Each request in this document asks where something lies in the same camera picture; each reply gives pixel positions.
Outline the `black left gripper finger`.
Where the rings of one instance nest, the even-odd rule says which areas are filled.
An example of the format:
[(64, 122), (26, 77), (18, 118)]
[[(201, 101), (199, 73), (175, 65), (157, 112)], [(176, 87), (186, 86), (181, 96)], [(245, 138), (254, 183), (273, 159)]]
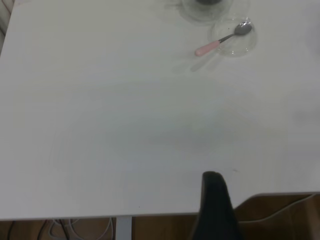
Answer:
[(191, 240), (243, 240), (223, 176), (202, 174), (200, 209)]

